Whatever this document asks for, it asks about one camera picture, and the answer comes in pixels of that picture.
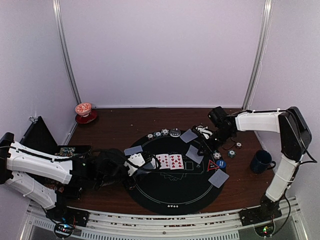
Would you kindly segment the blue white chip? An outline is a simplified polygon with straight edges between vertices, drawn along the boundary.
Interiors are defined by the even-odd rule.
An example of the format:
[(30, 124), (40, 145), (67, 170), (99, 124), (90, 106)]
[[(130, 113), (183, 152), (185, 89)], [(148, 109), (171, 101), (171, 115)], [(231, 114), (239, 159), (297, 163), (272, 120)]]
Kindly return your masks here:
[(162, 130), (161, 130), (161, 134), (163, 135), (163, 136), (167, 136), (168, 134), (169, 134), (169, 130), (167, 129), (167, 128), (163, 128)]
[(222, 155), (221, 155), (220, 152), (214, 152), (214, 153), (213, 153), (213, 159), (214, 159), (214, 160), (219, 160), (219, 159), (221, 159), (221, 158), (222, 158)]

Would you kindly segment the red triangle marker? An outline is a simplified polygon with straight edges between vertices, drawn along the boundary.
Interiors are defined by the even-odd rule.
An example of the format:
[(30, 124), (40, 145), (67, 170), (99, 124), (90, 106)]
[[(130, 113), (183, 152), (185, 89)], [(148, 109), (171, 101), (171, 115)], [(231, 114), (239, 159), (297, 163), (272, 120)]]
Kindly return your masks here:
[(216, 170), (218, 169), (219, 167), (216, 165), (216, 163), (212, 160), (209, 160), (208, 161), (208, 166), (207, 166), (207, 171), (212, 171), (212, 170)]

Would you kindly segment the blue round blind button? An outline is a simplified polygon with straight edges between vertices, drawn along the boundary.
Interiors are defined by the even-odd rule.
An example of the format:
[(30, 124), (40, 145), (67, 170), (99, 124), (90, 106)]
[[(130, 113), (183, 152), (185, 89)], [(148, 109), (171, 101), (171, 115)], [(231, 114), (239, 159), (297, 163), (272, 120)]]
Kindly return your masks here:
[(224, 169), (227, 166), (227, 163), (224, 160), (220, 159), (216, 161), (216, 165), (219, 168)]

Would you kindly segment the playing card seat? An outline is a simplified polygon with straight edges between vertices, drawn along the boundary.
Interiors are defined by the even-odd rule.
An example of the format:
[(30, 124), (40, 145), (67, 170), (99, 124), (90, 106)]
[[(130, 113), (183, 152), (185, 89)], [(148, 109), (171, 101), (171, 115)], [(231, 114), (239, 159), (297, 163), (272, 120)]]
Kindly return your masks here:
[(138, 146), (133, 146), (133, 147), (130, 147), (130, 148), (126, 148), (124, 150), (124, 154), (126, 156), (131, 156), (131, 155), (134, 155), (134, 154), (137, 154), (137, 153), (141, 153), (143, 152), (143, 148), (141, 145), (138, 145)]

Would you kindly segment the clear acrylic dealer button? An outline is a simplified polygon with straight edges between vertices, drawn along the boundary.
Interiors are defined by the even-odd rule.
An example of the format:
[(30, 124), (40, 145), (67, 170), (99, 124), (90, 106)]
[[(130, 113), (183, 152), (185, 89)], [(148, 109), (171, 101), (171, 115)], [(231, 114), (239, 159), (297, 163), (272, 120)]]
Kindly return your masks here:
[(181, 130), (179, 128), (172, 128), (169, 131), (169, 135), (173, 138), (178, 138), (181, 135)]

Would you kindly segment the blue playing card deck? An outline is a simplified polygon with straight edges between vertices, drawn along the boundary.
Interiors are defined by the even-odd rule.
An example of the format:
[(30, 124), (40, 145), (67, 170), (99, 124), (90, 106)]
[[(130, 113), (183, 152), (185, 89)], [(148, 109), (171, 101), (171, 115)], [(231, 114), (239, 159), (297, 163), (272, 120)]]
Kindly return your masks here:
[(152, 160), (145, 166), (145, 168), (154, 170), (156, 168), (156, 160), (152, 158)]

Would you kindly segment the blue white chip top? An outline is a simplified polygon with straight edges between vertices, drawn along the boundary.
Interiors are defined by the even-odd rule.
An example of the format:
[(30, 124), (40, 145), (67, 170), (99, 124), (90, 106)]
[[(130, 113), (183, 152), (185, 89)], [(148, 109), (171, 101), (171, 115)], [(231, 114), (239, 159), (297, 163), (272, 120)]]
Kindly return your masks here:
[(167, 128), (163, 128), (162, 130), (161, 130), (161, 134), (163, 135), (163, 136), (167, 136), (168, 134), (169, 134), (169, 130), (167, 129)]

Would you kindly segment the green chip top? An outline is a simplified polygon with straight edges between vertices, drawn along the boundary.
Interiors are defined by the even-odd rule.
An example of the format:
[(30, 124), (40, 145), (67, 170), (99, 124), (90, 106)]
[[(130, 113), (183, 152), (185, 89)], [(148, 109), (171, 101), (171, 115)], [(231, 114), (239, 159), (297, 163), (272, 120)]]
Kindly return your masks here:
[(159, 138), (162, 136), (162, 133), (160, 131), (156, 131), (153, 135), (155, 138)]

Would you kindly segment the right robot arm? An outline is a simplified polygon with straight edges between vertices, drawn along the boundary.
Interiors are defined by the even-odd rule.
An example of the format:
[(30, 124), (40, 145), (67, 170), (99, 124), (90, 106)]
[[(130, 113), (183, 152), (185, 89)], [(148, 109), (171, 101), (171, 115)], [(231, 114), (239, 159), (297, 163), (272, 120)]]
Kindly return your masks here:
[(300, 166), (306, 164), (304, 156), (310, 155), (308, 148), (313, 137), (301, 110), (291, 106), (274, 110), (247, 109), (228, 114), (218, 106), (208, 113), (208, 118), (215, 127), (213, 130), (202, 125), (191, 129), (201, 138), (200, 155), (211, 154), (239, 132), (255, 132), (259, 138), (271, 137), (270, 144), (263, 143), (263, 147), (265, 150), (275, 147), (271, 155), (279, 159), (273, 179), (255, 213), (261, 221), (270, 219), (296, 179)]

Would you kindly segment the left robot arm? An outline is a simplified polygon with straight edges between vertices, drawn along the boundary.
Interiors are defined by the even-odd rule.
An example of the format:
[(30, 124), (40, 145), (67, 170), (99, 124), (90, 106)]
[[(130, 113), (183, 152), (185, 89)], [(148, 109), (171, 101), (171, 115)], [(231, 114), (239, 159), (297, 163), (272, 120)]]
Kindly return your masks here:
[(14, 134), (0, 139), (0, 183), (10, 186), (23, 196), (51, 210), (61, 222), (72, 218), (65, 206), (66, 197), (58, 189), (39, 182), (42, 177), (76, 189), (99, 189), (122, 182), (137, 169), (117, 149), (99, 151), (98, 155), (62, 157), (31, 149), (15, 141)]

